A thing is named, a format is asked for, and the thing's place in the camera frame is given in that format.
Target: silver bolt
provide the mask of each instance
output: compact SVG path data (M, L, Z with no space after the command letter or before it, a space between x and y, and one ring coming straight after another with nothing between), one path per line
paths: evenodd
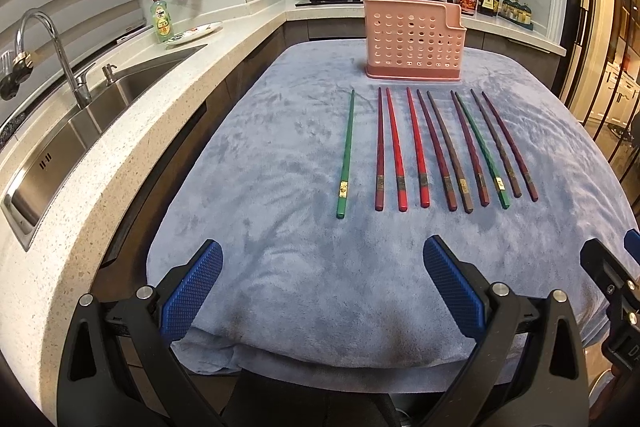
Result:
M151 295L154 294L154 289L151 286L142 286L138 288L136 292L136 297L138 299L148 299Z
M94 301L94 296L91 293L85 293L81 298L78 299L78 304L81 306L88 306Z
M500 297L504 297L505 295L509 294L509 287L503 282L494 283L494 285L491 286L491 289L497 296Z
M566 293L562 290L554 290L554 299L558 302L566 302Z

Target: basket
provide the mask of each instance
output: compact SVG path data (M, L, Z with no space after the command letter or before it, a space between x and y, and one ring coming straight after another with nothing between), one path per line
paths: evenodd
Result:
M460 6L427 0L364 0L367 75L460 80L466 28Z

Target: stainless steel sink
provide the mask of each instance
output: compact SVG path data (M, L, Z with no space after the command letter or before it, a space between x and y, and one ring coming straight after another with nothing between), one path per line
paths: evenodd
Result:
M47 134L13 177L2 211L25 250L57 191L98 138L149 87L202 46L188 48L119 71L91 93L92 102L76 106Z

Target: plush tablecloth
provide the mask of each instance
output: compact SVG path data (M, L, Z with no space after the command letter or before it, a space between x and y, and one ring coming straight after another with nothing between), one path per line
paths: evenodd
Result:
M564 289L585 344L593 342L606 327L604 298L580 268L582 244L600 238L634 275L639 270L623 249L625 232L636 225L633 213L583 127L546 87L501 55L466 48L458 83L376 81L365 75L365 60L363 40L288 49L205 147L147 261L148 281L156 284L204 239L223 248L216 285L187 336L174 344L179 360L198 373L244 367L344 391L442 391L474 341L458 331L422 264L422 245L434 233L490 282L529 296ZM406 213L398 212L386 102L386 204L374 211L378 86L391 87L394 97ZM430 89L438 102L472 189L473 213L465 214L457 192L459 210L447 210L414 91L431 186L431 207L420 208L406 86L420 87L425 98ZM461 93L504 168L471 87L487 92L509 127L540 193L537 203L503 140L524 194L517 200L510 194L511 208L503 210L478 149L491 197L488 207L480 205L450 89ZM351 89L351 176L347 216L338 220ZM438 135L449 161L439 128Z

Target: plate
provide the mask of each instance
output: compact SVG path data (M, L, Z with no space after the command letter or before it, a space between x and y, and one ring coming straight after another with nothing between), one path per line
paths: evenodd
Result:
M167 46L177 46L179 44L186 44L187 42L194 41L202 38L205 35L209 35L214 31L222 28L222 22L212 22L211 24L205 24L204 26L196 26L182 33L178 33L171 37L165 44Z

